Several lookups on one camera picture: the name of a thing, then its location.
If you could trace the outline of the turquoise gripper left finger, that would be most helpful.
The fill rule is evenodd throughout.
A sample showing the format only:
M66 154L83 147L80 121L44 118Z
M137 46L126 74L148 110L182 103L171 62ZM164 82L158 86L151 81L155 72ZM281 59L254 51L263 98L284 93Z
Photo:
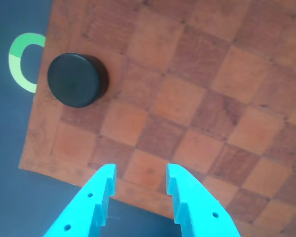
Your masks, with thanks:
M44 234L46 237L98 237L115 195L116 165L105 164L85 183Z

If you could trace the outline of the turquoise gripper right finger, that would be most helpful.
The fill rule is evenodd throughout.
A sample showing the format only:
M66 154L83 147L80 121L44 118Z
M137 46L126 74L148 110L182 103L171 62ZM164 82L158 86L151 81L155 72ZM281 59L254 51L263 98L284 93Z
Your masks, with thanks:
M167 194L172 196L174 222L183 237L239 237L228 212L185 168L166 167Z

